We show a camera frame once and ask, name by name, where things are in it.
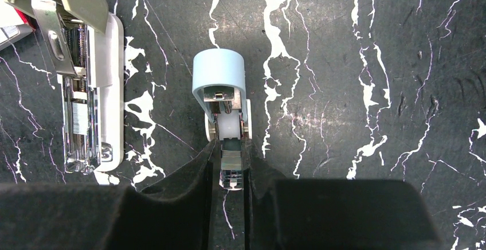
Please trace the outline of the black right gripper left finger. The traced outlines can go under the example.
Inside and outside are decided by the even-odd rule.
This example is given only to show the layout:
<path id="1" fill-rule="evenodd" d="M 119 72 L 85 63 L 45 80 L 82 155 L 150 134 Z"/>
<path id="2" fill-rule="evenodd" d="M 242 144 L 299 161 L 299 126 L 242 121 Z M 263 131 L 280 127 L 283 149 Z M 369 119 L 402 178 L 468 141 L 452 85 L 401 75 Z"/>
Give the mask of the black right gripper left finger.
<path id="1" fill-rule="evenodd" d="M 206 249 L 215 141 L 141 191 L 128 185 L 1 185 L 2 249 Z"/>

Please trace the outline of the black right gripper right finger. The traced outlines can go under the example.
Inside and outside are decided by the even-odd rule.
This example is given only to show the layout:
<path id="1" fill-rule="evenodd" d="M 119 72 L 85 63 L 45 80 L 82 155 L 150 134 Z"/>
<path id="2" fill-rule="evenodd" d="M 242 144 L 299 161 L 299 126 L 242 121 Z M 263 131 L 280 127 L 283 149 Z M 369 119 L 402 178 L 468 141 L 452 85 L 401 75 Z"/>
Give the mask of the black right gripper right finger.
<path id="1" fill-rule="evenodd" d="M 392 179 L 292 179 L 242 145 L 246 249 L 439 249 L 419 192 Z"/>

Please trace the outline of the light blue eraser block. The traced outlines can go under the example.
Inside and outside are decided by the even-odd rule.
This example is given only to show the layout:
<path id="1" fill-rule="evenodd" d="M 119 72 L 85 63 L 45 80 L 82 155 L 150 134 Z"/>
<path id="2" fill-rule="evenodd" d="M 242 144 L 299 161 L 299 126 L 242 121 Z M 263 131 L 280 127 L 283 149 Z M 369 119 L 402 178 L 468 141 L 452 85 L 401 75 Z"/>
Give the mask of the light blue eraser block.
<path id="1" fill-rule="evenodd" d="M 205 113 L 209 141 L 221 144 L 220 185 L 241 190 L 242 145 L 252 138 L 251 102 L 246 97 L 245 61 L 230 49 L 206 49 L 193 59 L 192 94 Z"/>

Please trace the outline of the cream white stapler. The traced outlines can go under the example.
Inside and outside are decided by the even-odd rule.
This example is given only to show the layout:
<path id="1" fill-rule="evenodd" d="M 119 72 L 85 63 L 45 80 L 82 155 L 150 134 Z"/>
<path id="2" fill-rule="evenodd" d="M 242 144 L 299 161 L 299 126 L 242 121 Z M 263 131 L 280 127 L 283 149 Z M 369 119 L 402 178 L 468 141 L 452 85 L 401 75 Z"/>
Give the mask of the cream white stapler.
<path id="1" fill-rule="evenodd" d="M 106 0 L 3 0 L 33 17 L 61 85 L 68 173 L 123 160 L 124 28 Z"/>

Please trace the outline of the grey staple tray insert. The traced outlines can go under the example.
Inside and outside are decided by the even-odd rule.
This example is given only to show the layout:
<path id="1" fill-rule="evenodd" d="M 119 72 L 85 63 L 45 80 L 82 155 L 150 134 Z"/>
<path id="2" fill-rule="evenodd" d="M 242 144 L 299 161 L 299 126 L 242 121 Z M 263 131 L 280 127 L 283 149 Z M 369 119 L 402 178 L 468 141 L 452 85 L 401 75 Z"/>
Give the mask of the grey staple tray insert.
<path id="1" fill-rule="evenodd" d="M 1 50 L 36 31 L 30 18 L 13 6 L 1 2 Z"/>

